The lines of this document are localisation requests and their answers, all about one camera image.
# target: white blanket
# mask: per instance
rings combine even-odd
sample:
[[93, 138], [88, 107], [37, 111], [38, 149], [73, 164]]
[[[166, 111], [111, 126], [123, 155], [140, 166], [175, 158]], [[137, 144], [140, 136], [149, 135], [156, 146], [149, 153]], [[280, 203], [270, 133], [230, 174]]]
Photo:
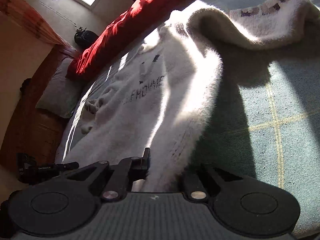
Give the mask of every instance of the white blanket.
[[64, 162], [117, 164], [151, 148], [142, 190], [165, 191], [188, 164], [214, 107], [222, 61], [214, 39], [247, 49], [272, 49], [299, 41], [306, 20], [319, 17], [309, 0], [267, 0], [224, 13], [194, 3], [173, 11], [159, 31], [82, 112], [88, 134]]

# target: red blanket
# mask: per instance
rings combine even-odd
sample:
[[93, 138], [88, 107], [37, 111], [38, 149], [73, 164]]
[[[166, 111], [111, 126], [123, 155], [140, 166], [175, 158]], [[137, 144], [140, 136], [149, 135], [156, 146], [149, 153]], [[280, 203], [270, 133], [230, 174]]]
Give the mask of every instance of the red blanket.
[[93, 79], [130, 42], [183, 1], [185, 0], [136, 0], [79, 59], [70, 64], [67, 77], [85, 81]]

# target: white pillow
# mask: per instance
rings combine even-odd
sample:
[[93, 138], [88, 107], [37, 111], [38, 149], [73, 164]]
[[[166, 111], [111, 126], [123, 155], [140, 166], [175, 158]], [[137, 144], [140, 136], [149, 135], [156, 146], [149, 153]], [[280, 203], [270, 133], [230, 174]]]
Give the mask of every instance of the white pillow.
[[46, 109], [62, 118], [72, 116], [82, 91], [82, 83], [66, 78], [71, 62], [72, 59], [68, 57], [62, 60], [39, 99], [36, 108]]

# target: ribbed black surface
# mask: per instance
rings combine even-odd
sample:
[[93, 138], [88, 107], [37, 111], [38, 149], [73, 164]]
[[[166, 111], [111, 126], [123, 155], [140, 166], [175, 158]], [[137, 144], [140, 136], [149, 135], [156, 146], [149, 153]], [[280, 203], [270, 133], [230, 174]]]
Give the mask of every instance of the ribbed black surface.
[[[40, 237], [17, 234], [14, 240]], [[182, 194], [128, 193], [125, 200], [104, 204], [83, 228], [48, 240], [230, 240], [252, 239], [222, 227], [203, 204], [190, 203]], [[274, 240], [292, 240], [289, 235]]]

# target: wooden headboard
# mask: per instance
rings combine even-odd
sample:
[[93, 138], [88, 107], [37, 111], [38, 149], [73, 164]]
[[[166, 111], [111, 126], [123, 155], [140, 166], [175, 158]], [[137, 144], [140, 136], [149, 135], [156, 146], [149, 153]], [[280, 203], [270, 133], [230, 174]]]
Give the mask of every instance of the wooden headboard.
[[55, 45], [33, 75], [13, 112], [1, 146], [0, 165], [9, 171], [18, 172], [18, 152], [33, 156], [38, 164], [54, 162], [68, 119], [35, 106], [59, 63], [65, 57], [75, 58], [78, 55], [71, 47]]

